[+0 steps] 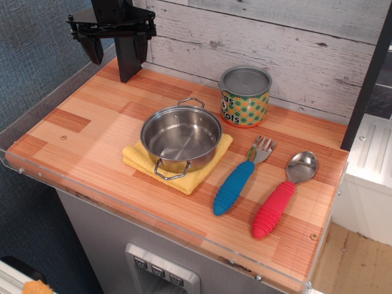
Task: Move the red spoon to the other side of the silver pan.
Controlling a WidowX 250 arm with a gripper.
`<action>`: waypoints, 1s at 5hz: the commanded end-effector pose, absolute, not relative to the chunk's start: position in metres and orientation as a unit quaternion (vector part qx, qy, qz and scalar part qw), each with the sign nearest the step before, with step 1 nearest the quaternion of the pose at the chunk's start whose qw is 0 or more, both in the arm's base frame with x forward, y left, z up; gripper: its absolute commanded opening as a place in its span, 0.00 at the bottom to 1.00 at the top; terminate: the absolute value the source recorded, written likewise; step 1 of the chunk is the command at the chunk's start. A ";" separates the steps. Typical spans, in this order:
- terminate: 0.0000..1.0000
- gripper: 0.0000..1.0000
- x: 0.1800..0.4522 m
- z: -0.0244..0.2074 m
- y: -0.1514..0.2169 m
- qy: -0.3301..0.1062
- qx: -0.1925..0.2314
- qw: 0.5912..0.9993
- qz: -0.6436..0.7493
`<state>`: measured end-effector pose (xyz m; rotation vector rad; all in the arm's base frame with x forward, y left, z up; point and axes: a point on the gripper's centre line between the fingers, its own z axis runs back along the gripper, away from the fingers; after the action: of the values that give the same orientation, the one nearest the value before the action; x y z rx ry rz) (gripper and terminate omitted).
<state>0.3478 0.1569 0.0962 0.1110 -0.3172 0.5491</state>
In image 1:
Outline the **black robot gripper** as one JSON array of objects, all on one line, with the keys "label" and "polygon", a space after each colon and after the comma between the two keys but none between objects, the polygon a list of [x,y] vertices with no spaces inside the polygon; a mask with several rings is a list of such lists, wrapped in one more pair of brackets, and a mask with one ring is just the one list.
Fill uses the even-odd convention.
[{"label": "black robot gripper", "polygon": [[135,54],[140,64],[147,59],[148,40],[156,35],[150,10],[135,7],[132,1],[92,1],[92,7],[71,13],[66,22],[71,35],[79,40],[92,63],[101,65],[104,56],[100,39],[134,37]]}]

